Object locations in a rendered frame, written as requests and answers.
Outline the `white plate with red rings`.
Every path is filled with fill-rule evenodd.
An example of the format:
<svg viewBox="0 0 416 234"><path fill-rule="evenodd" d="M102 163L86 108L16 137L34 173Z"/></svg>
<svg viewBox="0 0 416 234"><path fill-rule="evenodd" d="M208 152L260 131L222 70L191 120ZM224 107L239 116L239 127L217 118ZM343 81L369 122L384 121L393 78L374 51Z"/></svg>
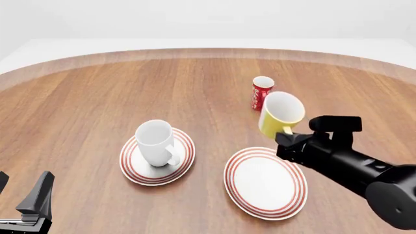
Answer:
<svg viewBox="0 0 416 234"><path fill-rule="evenodd" d="M159 186L171 183L184 175L192 166L196 148L186 132L173 128L175 149L180 153L178 165L154 167L147 163L138 149L135 137L131 137L120 152L120 169L130 181L144 186Z"/></svg>
<svg viewBox="0 0 416 234"><path fill-rule="evenodd" d="M244 148L224 168L224 186L245 213L262 220L286 220L307 201L308 185L294 163L276 157L270 148Z"/></svg>

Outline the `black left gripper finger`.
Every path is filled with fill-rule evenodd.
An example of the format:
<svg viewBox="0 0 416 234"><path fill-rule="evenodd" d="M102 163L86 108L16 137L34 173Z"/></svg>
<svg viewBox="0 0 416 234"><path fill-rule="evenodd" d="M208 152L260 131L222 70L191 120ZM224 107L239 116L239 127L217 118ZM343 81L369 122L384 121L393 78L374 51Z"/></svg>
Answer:
<svg viewBox="0 0 416 234"><path fill-rule="evenodd" d="M52 220L51 193L54 179L55 176L50 171L42 173L30 193L16 206L22 220Z"/></svg>
<svg viewBox="0 0 416 234"><path fill-rule="evenodd" d="M9 176L6 175L3 171L0 171L0 194L6 187L8 180L9 180Z"/></svg>

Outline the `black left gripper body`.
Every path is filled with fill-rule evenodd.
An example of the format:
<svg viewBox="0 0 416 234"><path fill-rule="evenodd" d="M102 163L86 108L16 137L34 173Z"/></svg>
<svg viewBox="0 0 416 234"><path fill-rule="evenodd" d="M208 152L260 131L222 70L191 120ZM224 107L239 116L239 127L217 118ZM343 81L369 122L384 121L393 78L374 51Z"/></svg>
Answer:
<svg viewBox="0 0 416 234"><path fill-rule="evenodd" d="M0 234L48 234L52 221L39 216L0 219Z"/></svg>

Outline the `yellow and white mug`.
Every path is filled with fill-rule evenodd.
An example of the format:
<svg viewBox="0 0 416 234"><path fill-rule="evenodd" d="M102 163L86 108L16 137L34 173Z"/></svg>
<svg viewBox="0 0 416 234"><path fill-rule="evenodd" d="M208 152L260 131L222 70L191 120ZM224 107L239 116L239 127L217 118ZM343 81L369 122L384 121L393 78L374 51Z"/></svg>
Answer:
<svg viewBox="0 0 416 234"><path fill-rule="evenodd" d="M282 91L269 93L261 109L258 128L266 137L274 140L277 133L292 134L306 115L303 103L294 95Z"/></svg>

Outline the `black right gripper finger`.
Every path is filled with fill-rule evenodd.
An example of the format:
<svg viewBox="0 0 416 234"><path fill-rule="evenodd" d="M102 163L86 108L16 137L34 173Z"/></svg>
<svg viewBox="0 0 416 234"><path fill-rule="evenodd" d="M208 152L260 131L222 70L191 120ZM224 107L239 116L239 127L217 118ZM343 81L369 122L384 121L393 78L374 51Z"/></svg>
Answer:
<svg viewBox="0 0 416 234"><path fill-rule="evenodd" d="M307 142L313 134L287 134L287 133L276 133L275 142L279 146L295 146L303 142Z"/></svg>

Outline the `red mug with white print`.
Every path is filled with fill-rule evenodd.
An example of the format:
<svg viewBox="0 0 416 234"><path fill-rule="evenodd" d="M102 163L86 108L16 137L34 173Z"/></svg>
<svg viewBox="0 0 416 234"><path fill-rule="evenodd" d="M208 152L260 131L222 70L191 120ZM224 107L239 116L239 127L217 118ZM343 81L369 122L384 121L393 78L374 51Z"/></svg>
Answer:
<svg viewBox="0 0 416 234"><path fill-rule="evenodd" d="M252 109L261 111L266 96L272 91L275 82L270 77L258 76L252 81Z"/></svg>

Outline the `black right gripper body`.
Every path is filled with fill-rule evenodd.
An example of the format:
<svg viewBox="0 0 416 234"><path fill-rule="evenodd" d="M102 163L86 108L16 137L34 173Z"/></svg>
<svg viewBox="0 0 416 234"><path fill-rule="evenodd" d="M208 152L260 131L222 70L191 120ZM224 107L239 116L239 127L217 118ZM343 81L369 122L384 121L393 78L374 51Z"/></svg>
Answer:
<svg viewBox="0 0 416 234"><path fill-rule="evenodd" d="M325 159L325 143L318 140L305 140L297 144L276 140L276 156L310 169L319 169Z"/></svg>

